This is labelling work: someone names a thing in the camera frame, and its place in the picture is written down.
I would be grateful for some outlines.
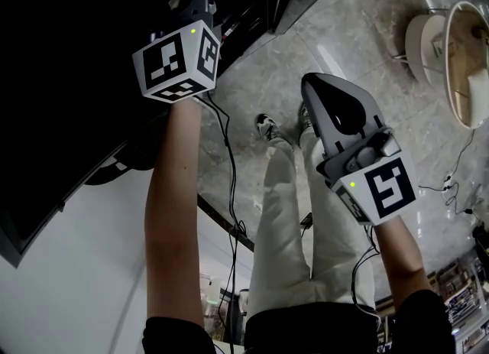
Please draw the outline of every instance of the white box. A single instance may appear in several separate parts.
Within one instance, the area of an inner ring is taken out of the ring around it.
[[[214,89],[219,40],[193,22],[132,54],[143,96],[173,103]]]
[[[359,224],[379,225],[416,201],[418,187],[413,189],[413,181],[416,181],[413,162],[401,151],[342,177],[332,190]]]

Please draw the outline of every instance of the sleeve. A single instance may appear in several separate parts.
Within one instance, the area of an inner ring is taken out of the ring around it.
[[[393,352],[455,353],[455,339],[442,298],[417,291],[401,304],[393,328]]]
[[[162,352],[198,352],[215,354],[214,342],[199,325],[169,317],[151,317],[143,332],[146,354]]]

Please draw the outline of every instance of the power cord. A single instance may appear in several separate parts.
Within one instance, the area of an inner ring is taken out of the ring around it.
[[[235,158],[232,153],[231,149],[231,144],[229,143],[229,138],[228,138],[228,128],[229,128],[229,122],[231,120],[230,116],[223,111],[215,102],[212,100],[212,97],[210,96],[209,92],[207,92],[207,99],[210,101],[206,102],[205,100],[201,99],[200,97],[194,96],[194,99],[201,104],[202,106],[205,106],[208,110],[211,111],[211,113],[215,116],[215,118],[218,121],[219,128],[221,129],[222,137],[224,139],[225,146],[228,150],[228,155],[229,155],[229,163],[230,163],[230,181],[229,181],[229,214],[231,215],[231,218],[234,221],[233,229],[229,231],[228,236],[229,236],[229,243],[231,245],[231,250],[232,250],[232,265],[231,265],[231,270],[229,272],[229,277],[228,277],[228,283],[226,284],[226,289],[225,293],[228,292],[229,288],[229,282],[232,283],[232,289],[231,289],[231,301],[230,303],[230,309],[229,310],[229,319],[232,322],[233,320],[233,301],[235,299],[235,288],[236,288],[236,253],[238,250],[238,236],[242,234],[244,237],[246,236],[246,225],[243,221],[239,221],[238,218],[236,217],[235,213],[235,191],[236,191],[236,163],[235,163]],[[226,117],[225,125],[222,123],[221,119],[221,114],[223,114]],[[235,237],[235,244],[233,246],[232,243],[232,235]],[[219,303],[218,306],[218,315],[219,319],[222,322],[222,325],[224,326],[225,331],[227,332],[229,336],[229,348],[231,350],[231,354],[234,354],[235,349],[233,346],[233,334],[232,334],[232,329],[230,329],[228,326],[226,326],[226,322],[222,319],[221,316],[221,306],[222,302],[224,300],[224,295],[221,298],[221,302]]]
[[[458,154],[457,161],[455,163],[455,169],[453,170],[452,174],[448,175],[447,178],[445,178],[444,183],[446,183],[447,181],[451,180],[454,177],[455,172],[458,169],[458,164],[460,163],[461,155],[464,153],[464,151],[470,146],[470,144],[474,140],[474,135],[475,135],[475,129],[472,130],[472,133],[471,133],[471,136],[469,138],[468,143],[465,144],[464,148]],[[426,190],[432,190],[432,191],[444,193],[445,191],[451,190],[455,186],[456,186],[455,193],[452,196],[450,196],[448,199],[446,199],[445,198],[445,195],[442,194],[443,195],[443,198],[445,199],[445,206],[450,206],[450,205],[454,204],[454,211],[455,211],[455,215],[456,216],[459,215],[459,214],[462,214],[462,213],[472,214],[479,222],[482,222],[481,219],[478,218],[474,214],[474,212],[472,211],[472,209],[463,209],[463,210],[457,211],[457,195],[458,195],[458,190],[460,189],[460,184],[458,183],[458,181],[455,181],[452,185],[444,186],[442,189],[434,188],[434,187],[428,187],[428,186],[422,186],[422,185],[419,185],[418,187],[419,188],[426,189]]]
[[[381,253],[377,249],[377,246],[375,245],[374,237],[373,237],[373,231],[374,227],[370,227],[370,232],[368,231],[367,226],[364,226],[365,234],[367,235],[368,241],[370,242],[370,247],[367,249],[367,251],[361,256],[360,260],[357,261],[357,264],[353,267],[353,271],[351,272],[351,299],[353,300],[353,304],[361,310],[363,313],[366,313],[370,316],[373,316],[377,319],[377,331],[379,330],[379,327],[381,326],[381,318],[377,313],[373,312],[368,312],[365,309],[363,309],[357,302],[357,294],[355,291],[355,280],[357,276],[357,271],[363,265],[367,260],[373,258],[374,256],[380,255]]]
[[[224,354],[224,352],[222,351],[222,349],[219,346],[217,346],[215,343],[214,343],[214,346],[216,347],[217,350],[219,350],[220,352],[222,352],[222,354]]]

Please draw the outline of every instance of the black shirt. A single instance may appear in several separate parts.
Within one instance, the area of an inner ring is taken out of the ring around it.
[[[452,326],[442,299],[432,291],[411,294],[400,306],[393,327],[393,352],[455,353]],[[350,304],[314,303],[266,310],[246,324],[244,347],[260,352],[377,351],[376,319]],[[168,342],[180,343],[181,352],[214,353],[204,329],[194,323],[151,317],[143,346],[147,354],[163,352]]]

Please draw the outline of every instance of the person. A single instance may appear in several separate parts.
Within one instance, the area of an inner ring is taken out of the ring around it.
[[[202,328],[199,296],[200,119],[201,108],[191,100],[172,106],[147,195],[146,353],[163,352],[170,342],[181,352],[215,352]],[[264,179],[244,346],[251,353],[376,352],[369,261],[356,274],[358,307],[351,295],[352,270],[368,249],[367,236],[316,170],[323,147],[305,106],[300,120],[313,211],[313,267],[310,271],[302,249],[293,146],[270,116],[259,115],[258,132],[274,153]],[[393,352],[455,352],[445,305],[429,285],[403,220],[396,217],[374,230],[397,311]]]

